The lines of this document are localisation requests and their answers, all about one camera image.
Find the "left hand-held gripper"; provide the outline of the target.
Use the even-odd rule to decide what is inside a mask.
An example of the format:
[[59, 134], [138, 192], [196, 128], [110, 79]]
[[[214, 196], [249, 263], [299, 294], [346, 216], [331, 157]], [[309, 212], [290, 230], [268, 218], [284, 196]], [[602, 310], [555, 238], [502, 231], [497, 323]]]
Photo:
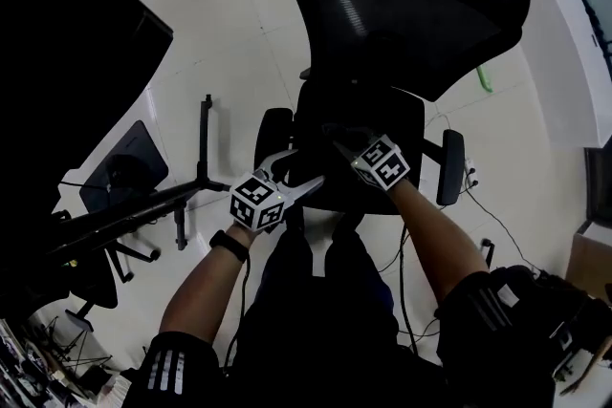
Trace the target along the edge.
[[236, 222], [253, 232], [277, 225], [293, 204], [322, 187], [324, 176], [288, 186], [282, 174], [274, 174], [277, 163], [297, 152], [297, 149], [287, 149], [269, 155], [257, 169], [235, 181], [229, 191], [229, 214]]

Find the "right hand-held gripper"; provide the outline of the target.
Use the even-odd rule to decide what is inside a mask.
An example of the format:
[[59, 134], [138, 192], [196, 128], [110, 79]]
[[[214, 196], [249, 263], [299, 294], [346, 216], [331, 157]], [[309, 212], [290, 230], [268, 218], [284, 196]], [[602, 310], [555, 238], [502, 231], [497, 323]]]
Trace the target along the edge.
[[410, 170], [400, 147], [385, 134], [371, 134], [370, 141], [360, 148], [347, 147], [337, 140], [333, 144], [365, 183], [383, 191], [405, 178]]

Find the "black chair armrest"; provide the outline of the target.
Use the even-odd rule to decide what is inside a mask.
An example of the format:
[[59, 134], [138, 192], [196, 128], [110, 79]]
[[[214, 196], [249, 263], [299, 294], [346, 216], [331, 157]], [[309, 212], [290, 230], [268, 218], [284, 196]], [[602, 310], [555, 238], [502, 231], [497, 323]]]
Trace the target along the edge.
[[465, 170], [465, 143], [463, 136], [447, 129], [443, 133], [436, 202], [441, 206], [457, 202]]
[[265, 112], [254, 150], [254, 168], [258, 168], [268, 156], [289, 149], [294, 132], [293, 117], [289, 108], [272, 108]]

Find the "person's left forearm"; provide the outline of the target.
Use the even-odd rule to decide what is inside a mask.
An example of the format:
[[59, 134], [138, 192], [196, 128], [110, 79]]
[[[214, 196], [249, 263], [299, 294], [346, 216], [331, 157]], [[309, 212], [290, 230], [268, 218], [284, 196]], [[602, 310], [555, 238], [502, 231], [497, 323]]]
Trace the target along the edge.
[[[239, 224], [231, 225], [225, 232], [247, 249], [257, 237]], [[225, 248], [212, 248], [173, 295], [164, 311], [160, 331], [187, 333], [212, 343], [243, 264]]]

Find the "person's right forearm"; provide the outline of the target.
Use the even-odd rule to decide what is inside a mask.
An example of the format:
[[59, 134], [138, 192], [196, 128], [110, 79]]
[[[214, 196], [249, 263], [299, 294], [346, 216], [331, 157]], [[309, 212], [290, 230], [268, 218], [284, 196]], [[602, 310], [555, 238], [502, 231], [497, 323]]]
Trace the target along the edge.
[[466, 277], [489, 270], [468, 234], [409, 181], [400, 180], [387, 194], [404, 220], [437, 301]]

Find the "black wristband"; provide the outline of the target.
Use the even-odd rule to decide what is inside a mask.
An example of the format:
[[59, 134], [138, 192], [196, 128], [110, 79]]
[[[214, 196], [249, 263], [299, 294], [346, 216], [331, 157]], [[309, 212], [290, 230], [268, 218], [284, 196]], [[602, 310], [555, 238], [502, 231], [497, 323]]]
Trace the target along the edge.
[[250, 258], [249, 250], [225, 231], [217, 231], [209, 241], [211, 248], [222, 247], [230, 251], [238, 261], [245, 263]]

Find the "black mesh office chair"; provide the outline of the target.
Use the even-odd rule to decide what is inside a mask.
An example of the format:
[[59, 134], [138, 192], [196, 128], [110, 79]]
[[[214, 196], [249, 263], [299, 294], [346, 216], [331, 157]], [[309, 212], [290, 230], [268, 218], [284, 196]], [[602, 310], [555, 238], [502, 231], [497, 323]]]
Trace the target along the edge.
[[321, 126], [365, 127], [396, 143], [418, 184], [423, 159], [438, 165], [443, 136], [425, 136], [425, 106], [464, 75], [513, 48], [530, 0], [296, 0], [310, 46], [291, 109], [298, 152], [281, 162], [284, 182], [324, 176], [298, 204], [313, 209], [392, 215], [396, 209], [365, 183]]

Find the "black screen stand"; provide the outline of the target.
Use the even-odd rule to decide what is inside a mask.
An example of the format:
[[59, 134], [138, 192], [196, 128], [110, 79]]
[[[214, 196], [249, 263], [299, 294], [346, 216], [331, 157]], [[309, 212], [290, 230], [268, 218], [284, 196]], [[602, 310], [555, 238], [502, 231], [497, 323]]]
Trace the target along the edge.
[[179, 249], [184, 249], [186, 247], [184, 215], [187, 202], [203, 190], [213, 192], [230, 190], [228, 184], [215, 182], [208, 176], [208, 112], [211, 108], [211, 96], [206, 96], [201, 102], [199, 160], [196, 178], [193, 181], [128, 199], [119, 204], [111, 204], [100, 211], [60, 221], [49, 230], [51, 247], [45, 252], [45, 256], [61, 264], [69, 262], [81, 253], [104, 247], [120, 236], [174, 211], [179, 214], [177, 244]]

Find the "person's black clothing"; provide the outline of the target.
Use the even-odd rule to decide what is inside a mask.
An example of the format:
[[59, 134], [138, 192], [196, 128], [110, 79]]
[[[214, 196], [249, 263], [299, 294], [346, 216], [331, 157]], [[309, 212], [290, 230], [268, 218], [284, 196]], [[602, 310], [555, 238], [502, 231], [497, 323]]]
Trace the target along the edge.
[[155, 336], [123, 408], [553, 408], [554, 381], [476, 271], [442, 299], [437, 362], [398, 340], [390, 289], [356, 232], [337, 236], [325, 274], [284, 232], [223, 374], [210, 343]]

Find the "dark grey stand shelf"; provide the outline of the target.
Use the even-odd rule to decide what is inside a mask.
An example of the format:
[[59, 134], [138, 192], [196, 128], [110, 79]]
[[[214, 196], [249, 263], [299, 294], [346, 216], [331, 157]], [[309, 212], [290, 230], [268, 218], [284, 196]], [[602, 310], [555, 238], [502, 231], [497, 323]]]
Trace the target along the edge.
[[151, 194], [168, 167], [141, 120], [137, 120], [79, 190], [89, 213]]

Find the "black chair with clutter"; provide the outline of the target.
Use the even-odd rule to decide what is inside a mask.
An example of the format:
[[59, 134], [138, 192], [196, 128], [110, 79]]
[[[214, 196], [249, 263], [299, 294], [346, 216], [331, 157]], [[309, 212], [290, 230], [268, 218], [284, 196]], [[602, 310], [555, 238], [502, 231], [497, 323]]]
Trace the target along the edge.
[[118, 305], [111, 261], [120, 253], [146, 263], [143, 254], [119, 242], [125, 234], [165, 213], [148, 210], [130, 216], [112, 209], [71, 217], [67, 211], [0, 213], [0, 319], [22, 322], [43, 307], [74, 295], [87, 309]]

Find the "white long counter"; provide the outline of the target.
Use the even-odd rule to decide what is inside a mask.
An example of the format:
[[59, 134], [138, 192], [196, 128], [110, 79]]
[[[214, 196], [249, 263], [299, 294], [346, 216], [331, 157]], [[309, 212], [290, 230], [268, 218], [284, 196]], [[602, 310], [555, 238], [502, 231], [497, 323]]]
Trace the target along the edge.
[[531, 0], [520, 45], [551, 143], [603, 148], [612, 77], [582, 0]]

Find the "dark cabinet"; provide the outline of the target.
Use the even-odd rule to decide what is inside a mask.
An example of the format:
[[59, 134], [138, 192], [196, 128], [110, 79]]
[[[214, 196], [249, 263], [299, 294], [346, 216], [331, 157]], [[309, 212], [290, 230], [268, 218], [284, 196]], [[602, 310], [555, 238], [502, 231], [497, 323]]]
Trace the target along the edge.
[[584, 150], [586, 167], [586, 216], [612, 229], [612, 139], [601, 149]]

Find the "large black screen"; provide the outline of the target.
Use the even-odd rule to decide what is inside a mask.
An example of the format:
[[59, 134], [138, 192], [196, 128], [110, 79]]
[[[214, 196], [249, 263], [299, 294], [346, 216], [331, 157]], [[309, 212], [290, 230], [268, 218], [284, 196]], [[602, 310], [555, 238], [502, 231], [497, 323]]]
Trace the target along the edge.
[[141, 0], [0, 0], [0, 217], [52, 213], [172, 40]]

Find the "cardboard box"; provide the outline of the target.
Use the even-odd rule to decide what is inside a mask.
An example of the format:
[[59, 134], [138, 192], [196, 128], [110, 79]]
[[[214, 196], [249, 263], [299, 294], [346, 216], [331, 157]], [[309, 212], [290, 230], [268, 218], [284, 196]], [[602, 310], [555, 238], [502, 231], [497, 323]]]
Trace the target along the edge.
[[587, 221], [578, 229], [565, 279], [612, 307], [612, 228]]

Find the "pile of small clutter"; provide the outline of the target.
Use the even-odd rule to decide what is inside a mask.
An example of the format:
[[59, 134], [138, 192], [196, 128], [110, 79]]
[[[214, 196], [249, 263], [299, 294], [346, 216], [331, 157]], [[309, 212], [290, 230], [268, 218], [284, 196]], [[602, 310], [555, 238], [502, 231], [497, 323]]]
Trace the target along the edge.
[[119, 379], [112, 357], [87, 355], [88, 333], [59, 345], [53, 332], [53, 326], [12, 330], [0, 319], [0, 408], [120, 407], [123, 395], [112, 398]]

